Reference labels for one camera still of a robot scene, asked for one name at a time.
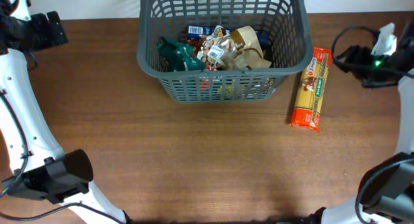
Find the spaghetti package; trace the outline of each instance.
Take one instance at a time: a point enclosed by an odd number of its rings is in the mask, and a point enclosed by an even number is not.
[[[315,47],[310,65],[302,72],[293,110],[292,126],[319,131],[323,92],[331,66],[330,50]]]

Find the wooden table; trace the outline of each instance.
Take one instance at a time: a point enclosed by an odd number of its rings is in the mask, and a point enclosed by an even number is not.
[[[414,14],[311,14],[314,46],[331,48],[346,26],[397,35]],[[136,62],[137,19],[63,22],[70,43],[37,52],[30,72],[47,124],[66,152],[85,150],[94,180],[135,220],[249,221],[308,215],[356,194],[365,172],[392,156],[398,138],[397,88],[362,89],[330,70],[321,133],[292,128],[295,80],[264,102],[178,104]],[[338,52],[370,45],[350,33]],[[2,140],[0,178],[10,176]],[[48,201],[6,197],[0,210],[33,216]],[[83,223],[70,210],[32,223]]]

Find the basket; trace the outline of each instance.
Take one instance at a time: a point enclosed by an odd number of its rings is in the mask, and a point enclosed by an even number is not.
[[[178,71],[157,51],[160,37],[186,43],[188,25],[250,25],[269,35],[264,55],[270,68],[244,71]],[[137,60],[179,102],[264,100],[290,74],[312,60],[309,21],[303,0],[141,0]]]

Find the snack package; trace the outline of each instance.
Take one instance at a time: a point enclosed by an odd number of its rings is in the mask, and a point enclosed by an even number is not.
[[[157,47],[162,63],[168,67],[169,72],[203,71],[206,67],[203,62],[192,55],[193,47],[190,45],[161,37],[161,43]]]
[[[246,26],[230,33],[237,52],[234,56],[238,69],[269,68],[272,62],[263,59],[259,39],[252,27]]]
[[[197,48],[196,42],[190,43]],[[217,70],[269,68],[272,64],[263,59],[257,34],[249,26],[231,33],[216,26],[213,34],[202,42],[197,58]]]
[[[210,72],[214,72],[217,71],[217,69],[211,68],[211,67],[206,67],[206,72],[210,73]],[[208,79],[203,79],[200,80],[200,90],[201,91],[208,91],[210,89],[210,81]]]
[[[195,25],[188,25],[187,27],[187,39],[194,40],[194,39],[201,39],[206,38],[207,36],[211,35],[214,31],[214,28],[211,27],[200,27]]]
[[[330,50],[315,47],[310,65],[302,72],[292,115],[292,126],[319,131],[323,92],[331,66]]]
[[[259,40],[259,44],[261,49],[263,50],[263,54],[267,47],[269,47],[269,35],[265,32],[258,32],[256,31],[257,39]]]
[[[216,26],[213,34],[203,41],[197,58],[212,69],[231,70],[235,67],[235,53],[229,52],[235,52],[234,42],[224,27]]]
[[[187,40],[187,44],[193,46],[193,56],[197,57],[197,53],[202,46],[202,41],[199,39],[189,39]]]

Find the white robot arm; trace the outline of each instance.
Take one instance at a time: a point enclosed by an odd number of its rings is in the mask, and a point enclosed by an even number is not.
[[[414,152],[414,79],[403,77],[399,81],[398,91],[401,99],[401,121],[400,137],[398,138],[395,155],[401,152],[411,154]],[[324,210],[321,224],[361,224],[355,212],[355,199],[354,197],[340,206]],[[366,221],[373,220],[378,224],[393,223],[391,220],[376,214],[362,213],[362,217]]]
[[[14,6],[14,9],[11,11],[10,17],[15,17],[18,21],[30,21],[32,19],[28,13],[27,0],[9,1],[11,5],[17,3],[17,6]],[[0,94],[2,100],[0,102],[0,130],[5,138],[10,158],[10,169],[14,174],[20,173],[24,157],[28,157],[24,172],[34,171],[45,167],[50,162],[64,159],[65,153],[50,132],[33,94],[28,78],[27,61],[25,55],[20,50],[8,47],[5,53],[0,55]],[[27,145],[28,154],[25,153],[25,145]],[[87,189],[76,194],[66,195],[64,194],[65,191],[59,191],[59,194],[56,191],[58,188],[55,187],[55,202],[61,201],[59,203],[63,206],[81,204],[118,220],[114,221],[107,216],[80,205],[69,207],[86,223],[127,223],[129,219],[124,212],[108,201],[95,185],[92,178],[93,174],[91,181],[87,183]],[[60,174],[54,175],[53,179],[56,180],[55,186],[60,183],[67,185],[72,182],[70,177],[64,177]],[[15,182],[14,178],[8,180],[8,183],[13,184],[13,182]],[[41,199],[42,196],[43,198],[48,197],[52,199],[50,194],[40,194],[38,197],[32,198]]]

